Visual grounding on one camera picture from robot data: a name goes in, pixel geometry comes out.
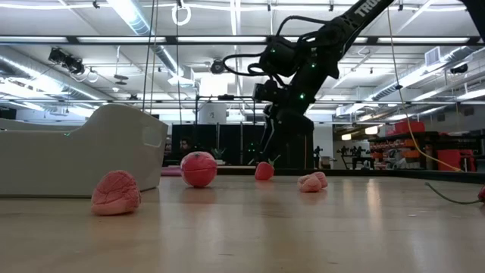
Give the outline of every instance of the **wooden floor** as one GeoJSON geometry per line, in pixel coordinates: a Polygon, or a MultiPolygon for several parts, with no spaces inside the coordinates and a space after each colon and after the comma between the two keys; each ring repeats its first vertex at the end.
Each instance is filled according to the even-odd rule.
{"type": "MultiPolygon", "coordinates": [[[[480,187],[433,182],[457,199],[480,187]]],[[[0,272],[480,272],[485,207],[448,203],[423,180],[163,177],[133,215],[95,217],[88,199],[0,199],[0,272]]]]}

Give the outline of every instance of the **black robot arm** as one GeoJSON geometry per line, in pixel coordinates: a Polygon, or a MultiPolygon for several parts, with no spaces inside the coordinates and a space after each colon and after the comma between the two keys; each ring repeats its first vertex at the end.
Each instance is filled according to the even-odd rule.
{"type": "MultiPolygon", "coordinates": [[[[275,158],[291,137],[308,135],[314,125],[306,110],[315,102],[315,95],[327,77],[338,79],[338,61],[347,53],[359,33],[383,12],[394,0],[360,0],[346,13],[331,21],[292,16],[285,19],[276,36],[268,39],[268,46],[258,55],[231,55],[223,62],[228,71],[243,76],[269,76],[264,84],[256,84],[253,99],[271,102],[264,108],[265,130],[256,161],[275,158]],[[324,24],[318,31],[301,35],[297,42],[280,36],[288,20],[306,20],[324,24]],[[226,66],[229,58],[260,57],[257,64],[248,66],[249,73],[235,72],[226,66]],[[293,76],[286,85],[280,76],[293,76]]],[[[464,0],[482,37],[485,35],[485,4],[464,0]]]]}

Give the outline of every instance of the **person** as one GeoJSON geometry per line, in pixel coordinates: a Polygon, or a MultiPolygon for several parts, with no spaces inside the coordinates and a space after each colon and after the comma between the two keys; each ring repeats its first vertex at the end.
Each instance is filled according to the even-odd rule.
{"type": "Polygon", "coordinates": [[[180,139],[180,153],[182,154],[182,157],[187,155],[192,151],[192,144],[187,137],[183,137],[180,139]]]}
{"type": "Polygon", "coordinates": [[[320,168],[320,151],[322,151],[323,149],[320,148],[320,146],[317,146],[317,148],[313,151],[314,153],[314,162],[315,162],[315,167],[317,169],[320,168]]]}

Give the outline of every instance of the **pink foam toy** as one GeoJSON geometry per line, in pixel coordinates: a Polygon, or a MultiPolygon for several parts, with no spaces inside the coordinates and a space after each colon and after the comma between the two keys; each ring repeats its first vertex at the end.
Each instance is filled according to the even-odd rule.
{"type": "Polygon", "coordinates": [[[305,175],[298,178],[297,185],[302,193],[317,193],[322,188],[321,182],[314,174],[305,175]]]}
{"type": "Polygon", "coordinates": [[[259,162],[256,166],[255,178],[256,180],[270,180],[274,175],[274,167],[267,162],[259,162]]]}
{"type": "Polygon", "coordinates": [[[327,177],[325,176],[325,174],[323,172],[317,171],[317,172],[313,173],[313,175],[316,176],[318,178],[318,180],[320,181],[322,189],[324,189],[328,186],[327,177]]]}
{"type": "Polygon", "coordinates": [[[91,212],[96,215],[119,215],[134,212],[142,202],[135,178],[126,171],[110,171],[94,189],[91,212]]]}

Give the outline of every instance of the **black partition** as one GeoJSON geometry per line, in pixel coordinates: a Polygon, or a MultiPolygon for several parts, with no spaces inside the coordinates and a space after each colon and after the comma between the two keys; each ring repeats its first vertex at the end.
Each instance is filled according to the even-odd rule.
{"type": "MultiPolygon", "coordinates": [[[[264,132],[264,125],[252,124],[198,124],[172,127],[172,152],[180,152],[179,142],[188,137],[203,151],[225,150],[222,160],[226,165],[247,165],[255,157],[264,132]]],[[[275,168],[313,168],[313,135],[295,136],[281,149],[275,168]]]]}
{"type": "Polygon", "coordinates": [[[217,137],[219,139],[219,150],[224,150],[222,160],[226,162],[226,165],[241,165],[241,125],[219,125],[217,137]]]}
{"type": "Polygon", "coordinates": [[[193,145],[210,151],[217,146],[217,126],[214,124],[191,124],[173,125],[172,127],[172,152],[180,152],[180,140],[189,138],[193,145]]]}

